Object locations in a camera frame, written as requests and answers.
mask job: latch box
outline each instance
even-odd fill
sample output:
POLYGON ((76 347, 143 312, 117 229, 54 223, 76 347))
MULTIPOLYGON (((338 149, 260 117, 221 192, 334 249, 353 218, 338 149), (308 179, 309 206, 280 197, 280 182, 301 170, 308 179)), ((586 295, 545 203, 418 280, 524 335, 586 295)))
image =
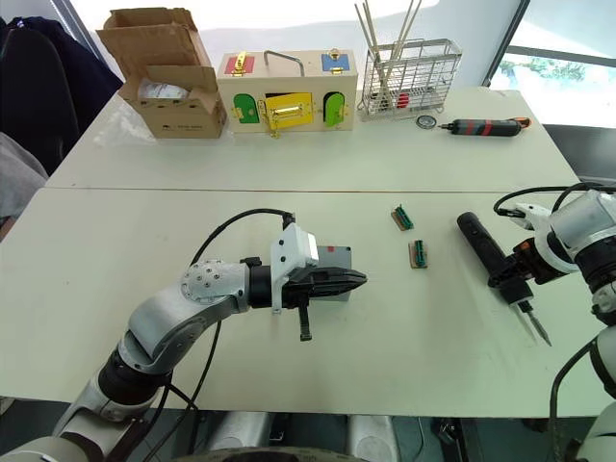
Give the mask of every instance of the latch box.
POLYGON ((218 89, 234 132, 350 130, 357 68, 350 50, 228 53, 218 89))

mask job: small component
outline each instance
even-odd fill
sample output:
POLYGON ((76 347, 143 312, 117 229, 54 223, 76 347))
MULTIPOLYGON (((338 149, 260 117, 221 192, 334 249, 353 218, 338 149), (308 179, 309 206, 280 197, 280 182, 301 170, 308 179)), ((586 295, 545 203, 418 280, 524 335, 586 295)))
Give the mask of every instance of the small component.
POLYGON ((323 72, 342 74, 345 70, 350 70, 348 54, 340 53, 336 49, 332 49, 329 53, 322 53, 321 64, 323 72))
POLYGON ((394 211, 392 212, 392 218, 398 225, 398 228, 400 228, 400 231, 407 231, 415 227, 413 221, 411 221, 411 218, 406 215, 406 212, 404 212, 404 209, 401 205, 397 206, 396 209, 394 209, 394 211))
POLYGON ((436 127, 436 118, 432 115, 420 115, 417 117, 417 120, 415 120, 415 123, 424 130, 431 130, 436 127))
POLYGON ((427 268, 427 252, 424 241, 418 239, 413 243, 408 243, 408 251, 412 268, 427 268))
POLYGON ((244 74, 251 74, 253 68, 254 56, 248 56, 243 51, 238 56, 228 59, 224 73, 231 74, 234 77, 242 77, 244 74))
POLYGON ((401 93, 398 97, 398 103, 396 105, 398 109, 404 109, 408 106, 408 93, 401 93))

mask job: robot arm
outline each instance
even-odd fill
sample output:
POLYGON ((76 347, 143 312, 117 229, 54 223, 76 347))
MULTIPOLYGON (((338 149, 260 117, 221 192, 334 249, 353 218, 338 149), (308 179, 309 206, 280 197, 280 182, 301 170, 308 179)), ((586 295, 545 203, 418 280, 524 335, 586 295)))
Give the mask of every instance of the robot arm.
POLYGON ((58 421, 53 437, 0 460, 124 460, 145 436, 143 415, 173 368, 212 324, 249 307, 300 310, 301 340, 310 340, 306 308, 313 296, 337 295, 366 282, 352 269, 319 268, 313 235, 287 223, 271 245, 271 267, 256 257, 239 264, 193 263, 180 280, 142 303, 105 365, 58 421))
MULTIPOLYGON (((616 198, 591 190, 551 212, 517 204, 511 218, 534 238, 516 245, 497 287, 512 277, 545 284, 581 271, 592 294, 592 313, 607 325, 590 347, 590 358, 605 390, 616 398, 616 198)), ((597 418, 575 460, 604 462, 616 453, 616 403, 597 418)))

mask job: gray fabric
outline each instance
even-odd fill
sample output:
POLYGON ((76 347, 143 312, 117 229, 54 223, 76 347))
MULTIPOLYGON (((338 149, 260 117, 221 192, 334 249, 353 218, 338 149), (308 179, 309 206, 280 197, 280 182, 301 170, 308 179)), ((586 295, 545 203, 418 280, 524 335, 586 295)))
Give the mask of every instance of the gray fabric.
POLYGON ((0 132, 0 224, 19 217, 47 181, 40 162, 5 133, 0 132))

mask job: green connector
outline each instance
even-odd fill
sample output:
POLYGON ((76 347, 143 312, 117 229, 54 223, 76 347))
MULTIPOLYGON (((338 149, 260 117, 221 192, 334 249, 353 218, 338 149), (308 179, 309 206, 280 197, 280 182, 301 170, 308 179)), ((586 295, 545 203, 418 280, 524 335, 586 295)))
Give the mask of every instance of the green connector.
POLYGON ((425 262, 424 241, 415 241, 415 264, 418 268, 425 268, 427 263, 425 262))
POLYGON ((396 212, 396 217, 398 217, 398 220, 402 224, 404 229, 414 228, 413 221, 411 221, 411 218, 409 218, 408 215, 406 215, 406 212, 404 212, 404 209, 402 209, 402 205, 399 205, 398 207, 396 207, 394 212, 396 212))

